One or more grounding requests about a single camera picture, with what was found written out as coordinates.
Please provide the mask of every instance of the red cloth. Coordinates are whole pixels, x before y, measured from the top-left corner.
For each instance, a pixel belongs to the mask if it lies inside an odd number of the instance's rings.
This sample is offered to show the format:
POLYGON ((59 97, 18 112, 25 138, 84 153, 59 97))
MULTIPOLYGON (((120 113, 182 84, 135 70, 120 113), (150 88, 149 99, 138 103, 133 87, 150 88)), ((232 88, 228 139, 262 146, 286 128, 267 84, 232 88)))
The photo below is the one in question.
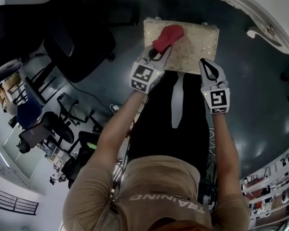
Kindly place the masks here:
POLYGON ((168 46, 173 46, 174 43, 184 36, 183 27, 179 25, 166 26, 160 33, 157 40, 153 41, 153 47, 162 53, 168 46))

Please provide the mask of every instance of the person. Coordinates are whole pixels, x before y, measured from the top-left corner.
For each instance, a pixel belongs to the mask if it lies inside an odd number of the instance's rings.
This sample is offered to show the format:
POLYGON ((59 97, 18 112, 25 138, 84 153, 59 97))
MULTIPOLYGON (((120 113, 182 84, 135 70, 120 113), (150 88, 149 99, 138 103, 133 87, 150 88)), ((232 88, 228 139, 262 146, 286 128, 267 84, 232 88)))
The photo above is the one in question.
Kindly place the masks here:
POLYGON ((118 151, 145 94, 134 91, 103 129, 97 148, 66 198, 66 231, 245 231, 249 209, 239 182, 239 159, 224 114, 213 114, 218 201, 212 213, 197 202, 206 177, 209 127, 201 76, 185 74, 183 115, 171 126, 171 98, 178 79, 166 71, 149 93, 130 134, 121 188, 110 201, 118 151))

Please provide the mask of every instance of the shirt sleeve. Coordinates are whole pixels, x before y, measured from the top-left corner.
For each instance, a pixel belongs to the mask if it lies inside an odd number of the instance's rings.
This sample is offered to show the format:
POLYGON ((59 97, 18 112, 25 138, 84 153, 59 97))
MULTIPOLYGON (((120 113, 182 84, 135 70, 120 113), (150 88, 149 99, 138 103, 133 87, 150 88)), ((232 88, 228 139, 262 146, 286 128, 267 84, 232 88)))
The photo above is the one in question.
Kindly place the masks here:
POLYGON ((63 224, 66 231, 91 231, 109 202, 113 174, 87 164, 77 176, 64 204, 63 224))
POLYGON ((212 214, 213 225, 221 231, 247 231, 250 211, 244 196, 233 194, 220 200, 212 214))

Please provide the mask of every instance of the person's leg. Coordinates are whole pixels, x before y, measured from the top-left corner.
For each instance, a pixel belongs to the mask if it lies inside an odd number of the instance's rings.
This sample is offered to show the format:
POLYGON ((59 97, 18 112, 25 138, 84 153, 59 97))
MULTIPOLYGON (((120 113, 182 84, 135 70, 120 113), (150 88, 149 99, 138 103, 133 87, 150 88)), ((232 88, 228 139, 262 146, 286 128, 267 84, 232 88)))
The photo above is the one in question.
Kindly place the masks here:
POLYGON ((178 126, 180 159, 195 166, 206 177, 210 132, 206 120, 206 106, 200 91, 201 76, 185 74, 183 80, 183 115, 178 126))
POLYGON ((128 161, 166 153, 172 132, 172 91, 177 79, 176 72, 166 71, 163 79, 149 93, 149 99, 131 131, 128 161))

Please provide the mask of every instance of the person's left arm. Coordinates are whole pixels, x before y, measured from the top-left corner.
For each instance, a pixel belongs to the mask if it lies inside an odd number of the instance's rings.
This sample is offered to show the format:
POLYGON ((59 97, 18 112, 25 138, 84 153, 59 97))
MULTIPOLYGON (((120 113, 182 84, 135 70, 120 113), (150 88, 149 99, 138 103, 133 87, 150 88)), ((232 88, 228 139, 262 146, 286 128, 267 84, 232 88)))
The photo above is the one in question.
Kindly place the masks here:
POLYGON ((91 231, 106 208, 119 149, 145 94, 133 92, 103 129, 96 150, 82 168, 65 201, 66 231, 91 231))

